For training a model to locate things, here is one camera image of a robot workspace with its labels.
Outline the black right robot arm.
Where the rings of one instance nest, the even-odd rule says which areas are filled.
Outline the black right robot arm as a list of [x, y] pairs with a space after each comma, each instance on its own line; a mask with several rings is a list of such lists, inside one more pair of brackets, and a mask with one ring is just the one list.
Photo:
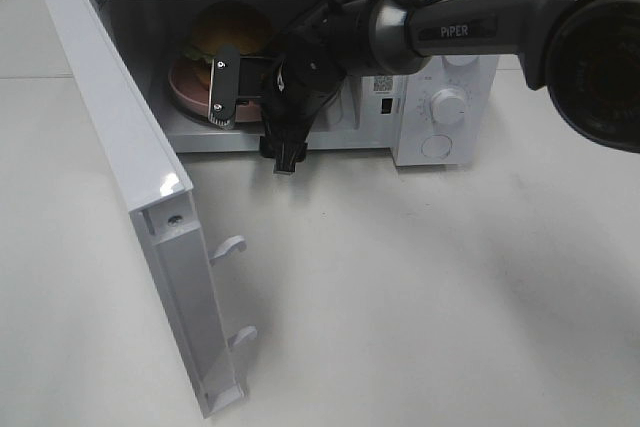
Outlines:
[[436, 55], [514, 54], [572, 129], [639, 149], [639, 0], [317, 0], [283, 38], [260, 100], [259, 151], [278, 173], [304, 160], [346, 77], [409, 75]]

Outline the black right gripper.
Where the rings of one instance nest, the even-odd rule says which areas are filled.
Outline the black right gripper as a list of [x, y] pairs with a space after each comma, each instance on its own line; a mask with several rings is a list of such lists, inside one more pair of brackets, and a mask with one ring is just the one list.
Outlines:
[[261, 111], [259, 151], [276, 174], [291, 175], [306, 158], [307, 139], [324, 105], [340, 90], [344, 72], [326, 46], [299, 28], [243, 21], [237, 28], [241, 56], [237, 104]]

